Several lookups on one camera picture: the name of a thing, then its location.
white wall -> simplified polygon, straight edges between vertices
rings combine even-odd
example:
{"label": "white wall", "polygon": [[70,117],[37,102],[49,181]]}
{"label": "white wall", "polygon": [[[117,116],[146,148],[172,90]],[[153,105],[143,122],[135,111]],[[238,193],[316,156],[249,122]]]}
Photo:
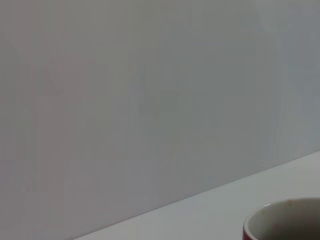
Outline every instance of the white wall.
{"label": "white wall", "polygon": [[319,150],[319,12],[1,0],[0,239],[72,239]]}

white table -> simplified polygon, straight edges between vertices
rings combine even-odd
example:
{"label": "white table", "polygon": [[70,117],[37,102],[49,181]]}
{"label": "white table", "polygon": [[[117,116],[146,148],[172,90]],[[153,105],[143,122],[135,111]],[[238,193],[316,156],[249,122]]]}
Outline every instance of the white table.
{"label": "white table", "polygon": [[254,208],[320,197],[320,151],[104,228],[78,240],[241,240]]}

mug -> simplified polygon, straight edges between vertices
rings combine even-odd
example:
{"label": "mug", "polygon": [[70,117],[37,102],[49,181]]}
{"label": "mug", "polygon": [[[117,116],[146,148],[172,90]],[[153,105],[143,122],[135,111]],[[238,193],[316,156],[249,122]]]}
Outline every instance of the mug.
{"label": "mug", "polygon": [[243,240],[320,240],[320,198],[267,204],[243,224]]}

